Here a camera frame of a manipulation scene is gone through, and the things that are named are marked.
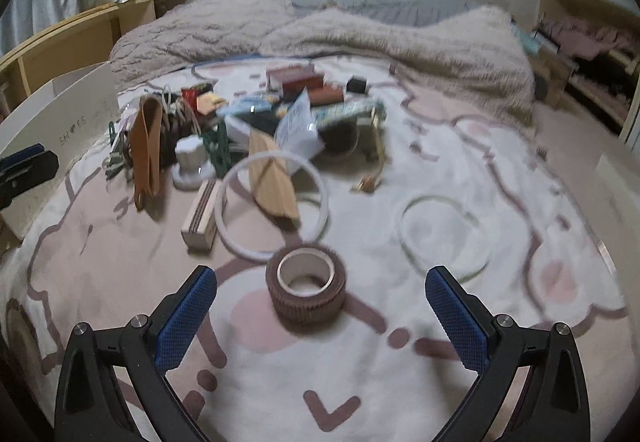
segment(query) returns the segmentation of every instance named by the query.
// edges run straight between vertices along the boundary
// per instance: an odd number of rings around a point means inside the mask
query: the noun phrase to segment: brown tape roll
[[[290,287],[293,280],[305,276],[320,288]],[[303,325],[335,317],[346,296],[344,263],[335,252],[316,243],[280,249],[267,263],[266,280],[275,311]]]

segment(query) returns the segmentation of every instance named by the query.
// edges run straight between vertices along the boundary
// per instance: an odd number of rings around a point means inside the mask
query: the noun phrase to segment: patterned bed sheet
[[[120,95],[136,105],[151,86],[177,90],[218,80],[233,99],[264,87],[269,68],[300,62],[249,59],[165,75]],[[390,162],[373,195],[349,188],[372,170],[364,154],[316,165],[330,193],[321,242],[341,256],[348,296],[337,320],[292,332],[273,311],[264,266],[234,256],[218,238],[209,255],[189,253],[180,226],[194,193],[169,178],[163,198],[137,213],[123,175],[105,180],[103,137],[66,176],[20,249],[0,268],[2,333],[52,420],[66,340],[79,321],[94,329],[149,314],[198,264],[215,269],[219,291],[194,342],[167,374],[178,397],[212,440],[228,442],[425,441],[455,411],[476,374],[458,360],[424,298],[424,274],[405,255],[396,216],[416,194],[461,202],[487,231],[491,256],[464,282],[493,313],[521,326],[569,324],[590,393],[593,440],[615,424],[638,382],[625,304],[579,209],[531,144],[471,105],[414,91],[383,60],[350,56],[313,61],[334,82],[366,77],[388,117]],[[294,177],[302,228],[318,209],[304,174]],[[230,184],[225,221],[250,248],[294,245],[299,231],[265,219],[242,176]],[[156,440],[126,372],[124,396],[148,440]],[[496,438],[526,371],[516,375],[488,438]]]

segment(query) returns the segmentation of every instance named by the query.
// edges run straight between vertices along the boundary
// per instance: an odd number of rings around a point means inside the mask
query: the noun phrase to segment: bed
[[[158,87],[206,79],[233,101],[263,87],[266,70],[309,61],[337,84],[364,76],[387,112],[391,160],[381,186],[350,193],[370,170],[362,152],[348,163],[316,160],[330,193],[320,241],[347,268],[345,305],[324,328],[284,328],[264,265],[220,239],[209,255],[188,252],[179,230],[193,193],[165,180],[158,205],[137,213],[126,178],[105,181],[104,136],[69,171],[22,247],[2,259],[2,332],[47,417],[76,323],[102,329],[148,314],[204,264],[216,271],[218,296],[167,377],[212,440],[431,440],[476,374],[460,364],[424,299],[424,267],[399,242],[397,216],[408,199],[428,194],[461,202],[490,231],[486,266],[462,275],[468,292],[521,326],[572,327],[592,440],[604,440],[638,387],[635,340],[606,249],[536,152],[532,73],[509,15],[479,8],[406,28],[337,9],[300,18],[290,0],[261,0],[259,8],[254,1],[197,0],[132,30],[111,54],[120,108]],[[233,60],[238,54],[260,56]],[[305,197],[304,231],[318,213],[314,188],[302,174],[293,181]],[[242,177],[230,186],[225,216],[233,237],[251,248],[300,240],[300,230],[282,231],[262,215]],[[525,374],[489,440],[504,428]],[[156,440],[126,372],[118,378],[141,433]]]

